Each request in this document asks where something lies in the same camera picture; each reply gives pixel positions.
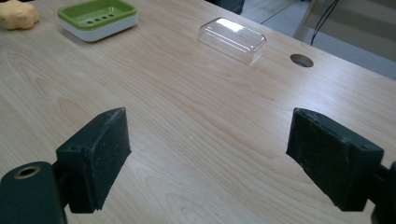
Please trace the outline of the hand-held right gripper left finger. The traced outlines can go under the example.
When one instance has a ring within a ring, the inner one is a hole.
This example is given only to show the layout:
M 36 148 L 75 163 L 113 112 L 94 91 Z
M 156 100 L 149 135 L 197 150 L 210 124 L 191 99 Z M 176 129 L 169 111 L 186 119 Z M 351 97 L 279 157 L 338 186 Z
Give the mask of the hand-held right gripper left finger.
M 53 168 L 61 204 L 78 214 L 102 209 L 130 154 L 126 109 L 96 116 L 56 149 Z

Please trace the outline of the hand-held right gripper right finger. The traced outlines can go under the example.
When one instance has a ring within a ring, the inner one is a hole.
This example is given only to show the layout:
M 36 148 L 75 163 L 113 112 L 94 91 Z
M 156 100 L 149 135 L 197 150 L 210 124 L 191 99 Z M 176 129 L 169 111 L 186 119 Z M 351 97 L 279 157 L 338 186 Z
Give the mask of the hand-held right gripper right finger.
M 319 112 L 293 110 L 287 154 L 342 211 L 389 210 L 384 150 Z

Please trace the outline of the green and white soap dish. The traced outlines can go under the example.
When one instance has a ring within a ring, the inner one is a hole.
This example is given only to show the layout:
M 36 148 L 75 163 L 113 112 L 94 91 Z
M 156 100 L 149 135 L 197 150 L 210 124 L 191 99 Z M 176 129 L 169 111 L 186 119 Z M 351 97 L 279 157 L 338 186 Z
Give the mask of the green and white soap dish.
M 95 42 L 138 23 L 137 8 L 124 0 L 86 0 L 58 9 L 63 28 L 85 42 Z

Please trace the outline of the clear plastic soap dish lid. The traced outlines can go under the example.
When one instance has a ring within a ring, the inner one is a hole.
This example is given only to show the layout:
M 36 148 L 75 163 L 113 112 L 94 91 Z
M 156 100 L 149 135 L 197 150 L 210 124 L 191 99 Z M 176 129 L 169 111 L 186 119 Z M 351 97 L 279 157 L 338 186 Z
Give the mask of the clear plastic soap dish lid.
M 225 18 L 202 25 L 198 40 L 241 63 L 253 63 L 267 42 L 262 33 Z

